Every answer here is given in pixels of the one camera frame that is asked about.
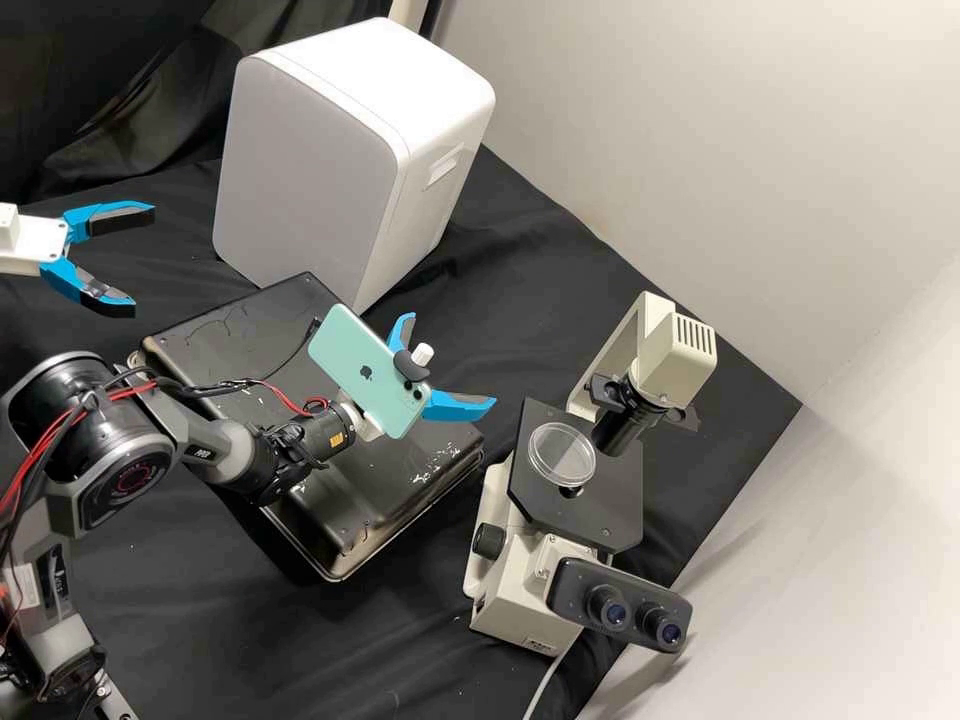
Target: black cloth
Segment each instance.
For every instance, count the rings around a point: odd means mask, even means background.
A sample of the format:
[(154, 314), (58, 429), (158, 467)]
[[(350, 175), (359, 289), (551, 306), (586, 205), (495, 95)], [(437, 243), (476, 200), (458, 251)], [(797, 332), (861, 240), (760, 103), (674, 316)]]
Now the black cloth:
[(222, 154), (240, 58), (390, 0), (0, 5), (0, 200), (24, 203)]
[[(250, 284), (210, 243), (217, 165), (186, 166), (24, 210), (55, 215), (123, 198), (156, 225), (76, 248), (136, 297), (108, 320), (38, 280), (0, 279), (0, 387), (70, 349), (121, 360), (150, 332)], [(568, 212), (481, 150), (437, 249), (367, 314), (385, 333), (418, 313), (440, 387), (495, 395), (488, 461), (510, 449), (524, 395), (562, 404), (644, 289), (655, 289)], [(646, 441), (646, 535), (620, 567), (669, 584), (799, 408), (722, 339), (693, 436)], [(75, 545), (78, 602), (109, 669), (151, 718), (519, 718), (548, 660), (469, 631), (461, 585), (480, 496), (467, 480), (344, 583), (298, 587), (182, 468)], [(621, 646), (585, 632), (535, 717), (571, 718)]]

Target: black tablecloth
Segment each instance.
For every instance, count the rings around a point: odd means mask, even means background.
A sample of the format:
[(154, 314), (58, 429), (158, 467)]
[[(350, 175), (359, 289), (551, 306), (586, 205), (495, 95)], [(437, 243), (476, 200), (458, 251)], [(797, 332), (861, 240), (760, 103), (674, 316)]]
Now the black tablecloth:
[[(0, 388), (66, 350), (122, 360), (142, 336), (250, 292), (210, 242), (218, 170), (181, 167), (22, 208), (54, 216), (130, 198), (155, 203), (157, 222), (74, 250), (136, 297), (134, 320), (98, 317), (39, 280), (0, 279)], [(386, 333), (415, 310), (417, 338), (437, 350), (436, 383), (500, 398), (479, 423), (496, 461), (523, 396), (562, 404), (644, 289), (655, 288), (482, 150), (439, 247), (366, 318)], [(616, 562), (664, 584), (799, 408), (718, 345), (697, 398), (700, 433), (661, 427), (646, 442), (646, 535)], [(298, 587), (180, 468), (76, 544), (78, 602), (144, 720), (519, 718), (548, 661), (467, 627), (461, 584), (479, 495), (478, 475), (347, 582)], [(620, 650), (584, 633), (536, 717), (573, 717)]]

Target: red wire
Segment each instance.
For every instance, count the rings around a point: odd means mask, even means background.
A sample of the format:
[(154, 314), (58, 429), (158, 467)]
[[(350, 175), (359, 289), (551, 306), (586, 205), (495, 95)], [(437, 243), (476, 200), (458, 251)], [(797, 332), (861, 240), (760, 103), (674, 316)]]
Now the red wire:
[[(108, 393), (107, 397), (110, 398), (111, 401), (116, 402), (117, 400), (123, 400), (124, 398), (139, 395), (147, 390), (152, 390), (156, 386), (157, 384), (151, 381), (144, 385), (115, 390), (111, 393)], [(33, 467), (33, 464), (40, 459), (40, 456), (43, 455), (44, 452), (46, 452), (46, 449), (50, 446), (50, 443), (53, 442), (53, 438), (56, 435), (57, 430), (60, 428), (61, 423), (63, 423), (63, 421), (68, 415), (70, 415), (71, 412), (73, 412), (73, 408), (64, 410), (56, 420), (50, 423), (47, 429), (44, 430), (43, 435), (41, 435), (37, 442), (34, 443), (34, 446), (31, 448), (30, 452), (27, 453), (27, 457), (24, 458), (23, 462), (20, 464), (20, 467), (17, 469), (16, 474), (13, 476), (13, 481), (10, 483), (10, 487), (7, 488), (6, 492), (3, 494), (3, 499), (0, 500), (0, 514), (3, 514), (9, 506), (12, 493), (16, 494), (16, 498), (13, 503), (12, 515), (17, 514), (17, 509), (20, 507), (20, 494), (22, 491), (23, 479), (26, 477), (27, 473), (30, 472), (30, 468)], [(80, 412), (71, 423), (71, 426), (76, 425), (87, 415), (88, 413), (86, 410)], [(13, 567), (12, 561), (10, 563), (10, 568), (10, 571), (14, 574), (14, 580), (16, 580), (16, 570)], [(10, 634), (10, 628), (13, 627), (13, 624), (17, 620), (17, 616), (20, 615), (20, 610), (23, 608), (23, 590), (18, 589), (18, 592), (20, 593), (20, 598), (17, 600), (17, 608), (13, 611), (13, 615), (10, 617), (10, 622), (7, 623), (7, 627), (3, 631), (3, 635), (0, 636), (0, 645), (6, 645), (7, 636)]]
[[(139, 395), (140, 393), (146, 392), (147, 390), (152, 390), (157, 384), (153, 381), (145, 383), (143, 385), (137, 385), (132, 388), (121, 388), (120, 390), (114, 390), (111, 393), (107, 394), (107, 397), (112, 401), (123, 400), (124, 398), (132, 397), (134, 395)], [(17, 502), (14, 504), (14, 513), (16, 513), (17, 505), (19, 504), (19, 492), (20, 486), (23, 483), (23, 479), (27, 476), (27, 473), (30, 472), (30, 468), (33, 467), (33, 464), (40, 459), (40, 456), (46, 451), (50, 443), (53, 441), (53, 437), (56, 434), (57, 430), (60, 428), (60, 424), (66, 419), (66, 417), (73, 411), (73, 408), (65, 410), (60, 414), (56, 420), (50, 423), (50, 426), (44, 431), (43, 435), (37, 440), (33, 448), (27, 454), (27, 457), (24, 458), (23, 463), (17, 469), (16, 474), (13, 476), (13, 481), (10, 483), (10, 487), (7, 488), (6, 492), (3, 494), (3, 498), (0, 499), (0, 514), (6, 512), (7, 508), (10, 505), (10, 499), (14, 493), (17, 493)], [(72, 425), (76, 425), (81, 420), (87, 416), (87, 411), (82, 411), (74, 419)]]
[(270, 390), (270, 392), (272, 392), (274, 395), (277, 396), (277, 399), (280, 402), (282, 402), (284, 405), (287, 406), (287, 409), (290, 412), (296, 413), (297, 415), (302, 415), (304, 417), (313, 417), (311, 413), (308, 413), (306, 410), (297, 407), (296, 403), (294, 403), (290, 398), (288, 398), (287, 394), (283, 392), (283, 390), (278, 388), (276, 385), (271, 385), (270, 383), (265, 382), (263, 380), (257, 380), (256, 384), (263, 385), (265, 388)]
[(303, 403), (303, 409), (306, 410), (313, 403), (317, 403), (322, 410), (326, 410), (330, 407), (330, 401), (327, 400), (323, 395), (311, 395)]

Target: petri dish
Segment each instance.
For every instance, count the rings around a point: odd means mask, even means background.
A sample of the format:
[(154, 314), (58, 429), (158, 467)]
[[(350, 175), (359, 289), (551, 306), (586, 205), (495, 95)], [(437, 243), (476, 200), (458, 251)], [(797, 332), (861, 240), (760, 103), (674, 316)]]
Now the petri dish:
[(537, 427), (530, 434), (527, 456), (538, 473), (560, 487), (578, 488), (597, 469), (593, 444), (566, 423), (549, 422)]

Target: mint green iphone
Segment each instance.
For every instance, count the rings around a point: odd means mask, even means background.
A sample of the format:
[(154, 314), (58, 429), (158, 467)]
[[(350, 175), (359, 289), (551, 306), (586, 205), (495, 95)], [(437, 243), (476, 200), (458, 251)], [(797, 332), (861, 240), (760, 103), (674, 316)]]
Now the mint green iphone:
[(307, 352), (392, 438), (406, 435), (430, 400), (430, 386), (407, 383), (387, 344), (346, 305), (330, 308)]

